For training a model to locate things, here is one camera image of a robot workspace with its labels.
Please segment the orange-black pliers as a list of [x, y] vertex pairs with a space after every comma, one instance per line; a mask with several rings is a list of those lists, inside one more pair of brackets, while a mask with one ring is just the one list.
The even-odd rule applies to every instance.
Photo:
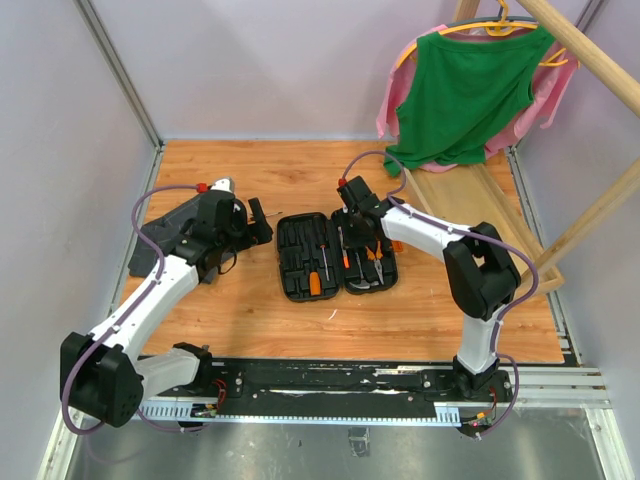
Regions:
[[377, 240], [375, 242], [375, 247], [374, 248], [372, 248], [369, 244], [367, 244], [365, 246], [365, 250], [366, 250], [367, 258], [374, 265], [374, 269], [376, 271], [379, 283], [381, 285], [383, 285], [384, 284], [384, 272], [383, 272], [383, 266], [382, 266], [382, 262], [381, 262], [381, 260], [383, 258], [383, 253], [382, 253], [382, 249], [381, 249], [381, 242], [379, 240]]

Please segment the black-handled screwdriver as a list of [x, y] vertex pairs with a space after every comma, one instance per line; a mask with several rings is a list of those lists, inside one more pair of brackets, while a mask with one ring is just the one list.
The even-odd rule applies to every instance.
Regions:
[[328, 265], [328, 259], [327, 259], [327, 254], [326, 254], [326, 244], [325, 243], [321, 243], [320, 244], [320, 249], [321, 249], [321, 252], [322, 252], [325, 277], [326, 277], [327, 281], [330, 281], [329, 265]]

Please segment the black plastic tool case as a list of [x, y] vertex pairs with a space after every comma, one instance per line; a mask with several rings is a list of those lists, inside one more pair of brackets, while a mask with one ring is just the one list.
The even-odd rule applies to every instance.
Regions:
[[[345, 270], [337, 227], [341, 226], [348, 252], [350, 268]], [[284, 217], [277, 224], [277, 253], [279, 273], [285, 297], [301, 303], [316, 300], [328, 300], [340, 291], [352, 295], [364, 295], [382, 292], [394, 287], [399, 280], [399, 269], [392, 242], [379, 240], [375, 235], [362, 234], [349, 224], [345, 207], [326, 215], [310, 212]], [[378, 281], [373, 263], [367, 258], [365, 246], [375, 247], [381, 242], [384, 272], [384, 284], [369, 290], [356, 290], [351, 282], [359, 279], [353, 251], [359, 253], [364, 276], [369, 282]], [[330, 281], [326, 280], [320, 244], [326, 244]], [[309, 275], [316, 271], [321, 279], [322, 294], [311, 296]]]

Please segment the claw hammer black handle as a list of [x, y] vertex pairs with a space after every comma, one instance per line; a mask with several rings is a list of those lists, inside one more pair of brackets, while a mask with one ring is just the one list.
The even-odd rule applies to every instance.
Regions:
[[352, 289], [363, 291], [363, 290], [369, 290], [372, 287], [378, 286], [379, 285], [378, 281], [369, 282], [365, 278], [359, 253], [356, 250], [354, 250], [353, 253], [354, 253], [355, 260], [356, 260], [359, 279], [358, 279], [357, 282], [351, 282], [350, 283], [350, 287]]

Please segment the orange-handled screwdriver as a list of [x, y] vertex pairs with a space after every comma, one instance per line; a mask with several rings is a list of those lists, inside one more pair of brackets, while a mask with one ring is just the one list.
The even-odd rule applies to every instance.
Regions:
[[319, 296], [322, 294], [322, 284], [319, 274], [314, 271], [309, 275], [309, 289], [311, 296]]

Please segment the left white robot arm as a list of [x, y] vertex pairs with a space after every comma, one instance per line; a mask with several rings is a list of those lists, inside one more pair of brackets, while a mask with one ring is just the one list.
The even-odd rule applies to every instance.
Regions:
[[134, 204], [132, 223], [149, 253], [149, 273], [136, 290], [89, 333], [70, 333], [60, 347], [60, 401], [67, 428], [77, 435], [90, 429], [74, 423], [72, 411], [96, 419], [98, 426], [121, 427], [149, 398], [174, 387], [200, 396], [223, 384], [211, 353], [177, 343], [166, 353], [144, 358], [143, 347], [173, 308], [200, 284], [224, 275], [226, 262], [240, 252], [271, 241], [273, 230], [258, 199], [247, 203], [223, 177], [190, 185], [194, 197], [174, 210], [169, 226], [142, 225]]

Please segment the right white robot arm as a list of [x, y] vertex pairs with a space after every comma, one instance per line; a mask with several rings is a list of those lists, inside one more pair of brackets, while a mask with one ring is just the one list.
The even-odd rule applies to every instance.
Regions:
[[446, 222], [393, 196], [381, 200], [360, 176], [341, 179], [337, 192], [357, 228], [443, 262], [451, 296], [463, 313], [462, 340], [452, 361], [453, 387], [463, 399], [480, 397], [498, 369], [501, 314], [521, 283], [496, 229], [486, 222], [475, 227]]

